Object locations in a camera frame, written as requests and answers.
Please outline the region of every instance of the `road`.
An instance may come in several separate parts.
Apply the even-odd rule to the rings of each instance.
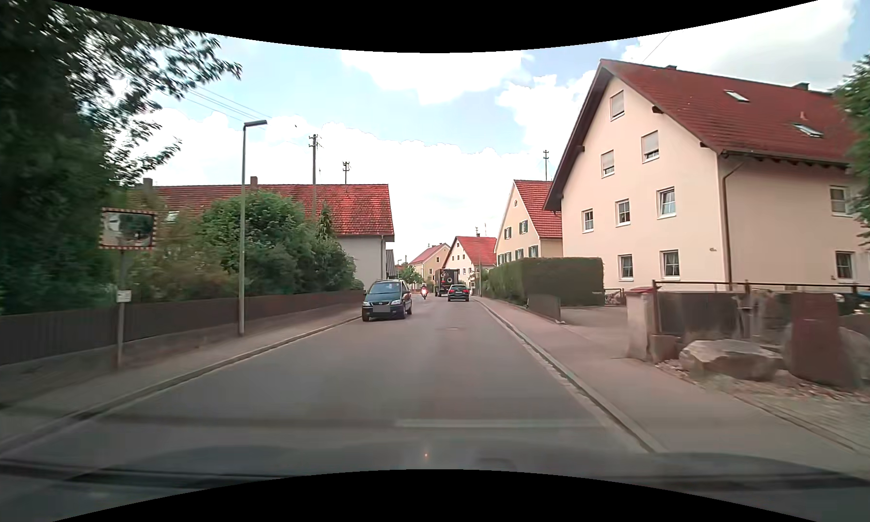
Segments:
[[[633,450],[481,304],[416,297],[413,306],[406,319],[349,322],[81,422],[11,458],[97,469],[147,466],[137,463],[171,454],[155,461],[155,471],[228,473],[244,460],[237,453],[185,452],[399,441],[436,447],[457,437]],[[267,461],[248,459],[246,470],[276,472]],[[0,504],[36,495],[39,482],[0,478]]]

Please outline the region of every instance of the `roof window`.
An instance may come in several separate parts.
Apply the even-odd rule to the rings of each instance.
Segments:
[[[793,124],[793,126],[796,127],[797,129],[799,129],[800,131],[804,132],[805,134],[812,136],[812,137],[821,137],[821,136],[825,135],[824,133],[818,132],[808,125]]]
[[[734,99],[737,100],[737,101],[744,101],[744,102],[748,102],[748,101],[750,101],[750,100],[744,98],[742,95],[738,94],[738,93],[735,92],[735,91],[730,91],[730,90],[728,90],[728,89],[725,89],[725,93],[728,94],[730,97],[734,98]]]

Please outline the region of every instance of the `hedge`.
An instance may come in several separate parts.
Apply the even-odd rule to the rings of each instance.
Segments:
[[[490,297],[524,304],[530,293],[560,298],[562,306],[603,305],[603,261],[598,257],[526,257],[491,269]]]

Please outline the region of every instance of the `black car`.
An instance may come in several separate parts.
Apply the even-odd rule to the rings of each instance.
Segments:
[[[470,289],[463,284],[452,284],[448,290],[449,301],[470,301]]]
[[[405,319],[412,314],[413,294],[401,279],[374,282],[371,289],[364,294],[364,303],[360,307],[360,318],[364,322],[376,318]]]

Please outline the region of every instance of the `lamp post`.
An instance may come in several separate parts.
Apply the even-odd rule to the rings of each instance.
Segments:
[[[248,141],[248,127],[266,125],[266,120],[246,122],[242,127],[242,212],[238,221],[238,335],[244,335],[244,152]]]

